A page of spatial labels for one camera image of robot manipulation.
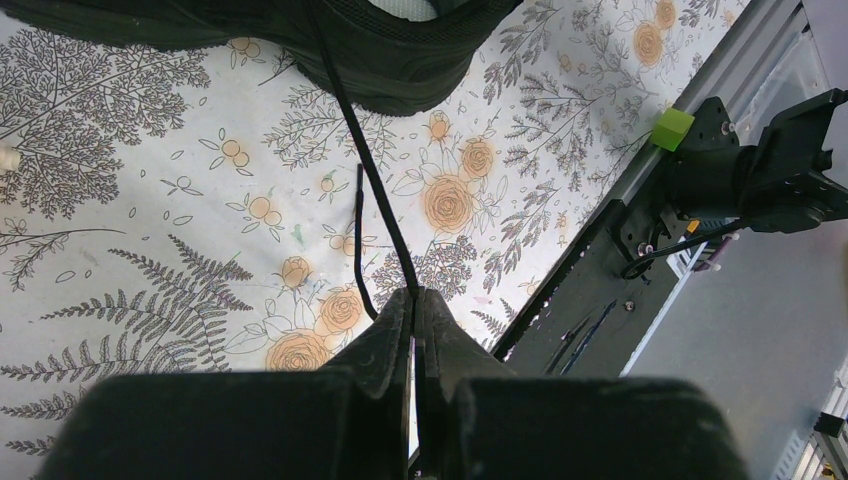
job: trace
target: black shoelace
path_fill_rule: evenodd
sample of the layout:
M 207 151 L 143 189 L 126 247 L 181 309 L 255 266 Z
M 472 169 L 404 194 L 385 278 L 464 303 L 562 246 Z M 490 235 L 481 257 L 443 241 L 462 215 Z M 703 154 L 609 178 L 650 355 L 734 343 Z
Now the black shoelace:
M 307 18 L 309 19 L 310 27 L 315 35 L 315 40 L 318 42 L 318 49 L 321 51 L 321 59 L 324 61 L 324 68 L 327 70 L 327 76 L 330 77 L 330 84 L 333 87 L 333 94 L 339 102 L 339 107 L 344 115 L 345 123 L 350 129 L 350 135 L 353 137 L 353 143 L 356 145 L 356 150 L 359 153 L 361 164 L 357 168 L 356 178 L 356 213 L 355 213 L 355 231 L 354 231 L 354 276 L 356 277 L 356 285 L 359 288 L 360 296 L 368 315 L 375 319 L 377 311 L 371 303 L 371 297 L 368 295 L 368 290 L 365 287 L 365 280 L 362 278 L 362 207 L 364 203 L 364 194 L 362 191 L 362 172 L 368 176 L 368 182 L 371 184 L 371 190 L 374 192 L 374 198 L 377 201 L 377 208 L 380 210 L 380 216 L 386 224 L 386 229 L 389 231 L 389 237 L 392 241 L 392 246 L 397 252 L 398 262 L 400 263 L 401 271 L 406 280 L 406 289 L 413 302 L 418 294 L 418 279 L 415 276 L 415 267 L 412 264 L 412 257 L 409 254 L 409 249 L 406 248 L 406 242 L 400 232 L 400 227 L 395 220 L 392 206 L 389 203 L 389 197 L 386 195 L 386 190 L 383 188 L 383 182 L 380 180 L 380 172 L 377 170 L 377 165 L 374 163 L 374 158 L 371 156 L 371 150 L 365 141 L 365 136 L 362 134 L 362 128 L 356 115 L 353 112 L 353 106 L 347 98 L 344 87 L 342 86 L 339 74 L 333 64 L 333 59 L 330 56 L 330 50 L 327 48 L 327 43 L 324 40 L 324 35 L 321 33 L 321 28 L 318 25 L 318 20 L 315 17 L 313 9 L 313 0 L 303 0 L 303 5 L 306 10 Z

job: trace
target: black wire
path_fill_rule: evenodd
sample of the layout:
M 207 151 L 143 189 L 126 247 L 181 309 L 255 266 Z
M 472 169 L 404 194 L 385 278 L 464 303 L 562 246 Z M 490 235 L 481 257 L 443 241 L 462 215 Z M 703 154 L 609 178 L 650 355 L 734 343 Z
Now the black wire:
M 321 28 L 318 26 L 318 20 L 315 17 L 313 7 L 314 0 L 303 0 L 303 6 L 309 19 L 309 25 L 312 27 L 312 32 L 315 34 L 315 39 L 318 42 L 318 49 L 321 51 L 321 58 L 324 61 L 324 68 L 327 70 L 327 76 L 330 77 L 330 83 L 333 86 L 333 94 L 336 100 L 339 101 L 339 107 L 344 115 L 347 127 L 350 129 L 350 135 L 353 137 L 353 143 L 356 145 L 356 150 L 359 153 L 359 158 L 362 160 L 362 166 L 365 169 L 365 174 L 368 175 L 368 182 L 371 184 L 371 190 L 374 192 L 374 197 L 377 200 L 377 207 L 380 209 L 380 216 L 383 217 L 383 222 L 386 224 L 386 230 L 389 231 L 389 237 L 392 240 L 392 245 L 397 252 L 400 269 L 406 279 L 406 289 L 409 290 L 410 296 L 414 299 L 418 295 L 418 279 L 415 276 L 415 267 L 412 264 L 412 256 L 406 248 L 406 242 L 401 235 L 400 227 L 392 213 L 392 206 L 389 203 L 389 197 L 386 195 L 386 190 L 383 188 L 383 182 L 380 180 L 380 172 L 374 164 L 374 158 L 371 156 L 371 151 L 368 149 L 368 143 L 365 141 L 365 135 L 362 134 L 362 128 L 359 126 L 359 121 L 353 113 L 353 107 L 347 98 L 344 87 L 342 86 L 339 74 L 336 72 L 336 66 L 330 57 L 330 50 L 327 48 L 327 43 L 324 41 L 324 36 L 321 34 Z
M 718 238 L 718 237 L 721 237 L 723 235 L 727 235 L 728 233 L 733 233 L 736 230 L 741 230 L 741 229 L 747 227 L 748 225 L 750 225 L 750 223 L 751 222 L 749 220 L 740 218 L 738 220 L 735 220 L 733 222 L 728 223 L 727 225 L 725 225 L 723 227 L 719 227 L 719 228 L 716 228 L 715 230 L 711 230 L 709 232 L 705 232 L 705 233 L 701 233 L 699 235 L 695 235 L 694 237 L 690 238 L 689 240 L 686 240 L 686 241 L 683 241 L 683 242 L 680 242 L 680 243 L 676 243 L 676 244 L 674 244 L 670 247 L 666 247 L 666 248 L 663 248 L 663 249 L 660 249 L 660 250 L 656 250 L 656 251 L 651 252 L 647 255 L 639 257 L 636 260 L 633 260 L 632 262 L 628 263 L 627 266 L 624 267 L 624 270 L 621 271 L 621 278 L 624 278 L 626 280 L 632 280 L 634 278 L 637 278 L 642 273 L 644 273 L 644 270 L 638 271 L 638 272 L 636 272 L 636 274 L 633 274 L 631 272 L 633 272 L 633 270 L 636 270 L 639 267 L 645 267 L 646 266 L 645 264 L 647 262 L 653 262 L 657 258 L 662 258 L 662 257 L 666 257 L 668 255 L 675 254 L 677 252 L 682 252 L 683 250 L 692 248 L 694 246 L 700 245 L 700 244 L 705 243 L 705 242 L 709 242 L 710 240 L 712 240 L 714 238 Z
M 377 310 L 371 303 L 371 296 L 365 288 L 365 279 L 362 278 L 362 206 L 365 203 L 365 194 L 362 192 L 362 164 L 356 166 L 356 210 L 353 220 L 353 276 L 356 278 L 356 286 L 359 288 L 359 296 L 362 297 L 362 305 L 371 320 L 377 319 Z

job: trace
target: black plastic part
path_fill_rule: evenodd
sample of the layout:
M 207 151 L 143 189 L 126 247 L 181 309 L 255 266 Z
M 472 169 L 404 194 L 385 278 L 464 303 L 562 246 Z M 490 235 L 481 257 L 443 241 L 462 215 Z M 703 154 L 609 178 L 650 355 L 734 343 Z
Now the black plastic part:
M 76 407 L 38 478 L 408 478 L 412 330 L 429 476 L 746 478 L 721 414 L 694 387 L 515 378 L 433 290 L 415 301 L 395 291 L 315 372 L 107 380 Z
M 743 179 L 756 147 L 739 146 L 739 137 L 728 130 L 730 122 L 721 99 L 704 100 L 689 133 L 671 156 L 663 188 L 681 216 L 738 216 Z
M 665 174 L 668 202 L 693 218 L 741 217 L 759 232 L 794 233 L 848 218 L 848 189 L 824 175 L 833 158 L 821 149 L 834 110 L 846 101 L 842 90 L 825 92 L 776 115 L 759 145 L 739 146 L 721 101 L 707 99 L 689 145 Z M 716 145 L 704 150 L 700 139 Z

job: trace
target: floral tablecloth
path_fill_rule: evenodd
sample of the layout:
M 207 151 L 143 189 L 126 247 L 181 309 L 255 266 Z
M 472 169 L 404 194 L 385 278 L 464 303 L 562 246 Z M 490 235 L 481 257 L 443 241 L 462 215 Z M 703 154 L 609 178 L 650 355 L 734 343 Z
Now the floral tablecloth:
M 358 110 L 423 284 L 484 346 L 739 15 L 740 0 L 535 0 L 441 106 Z M 358 161 L 334 98 L 252 38 L 113 49 L 0 19 L 0 477 L 96 381 L 315 368 L 371 323 Z M 403 284 L 366 188 L 364 272 Z

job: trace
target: screw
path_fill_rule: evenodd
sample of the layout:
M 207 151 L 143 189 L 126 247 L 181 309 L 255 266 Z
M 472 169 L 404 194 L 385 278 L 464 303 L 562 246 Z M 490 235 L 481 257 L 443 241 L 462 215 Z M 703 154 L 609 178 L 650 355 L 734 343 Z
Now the screw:
M 654 246 L 649 243 L 642 242 L 638 247 L 636 247 L 636 253 L 640 257 L 644 257 L 645 255 L 654 253 Z
M 721 124 L 721 134 L 729 135 L 736 131 L 736 125 L 732 122 L 724 122 Z

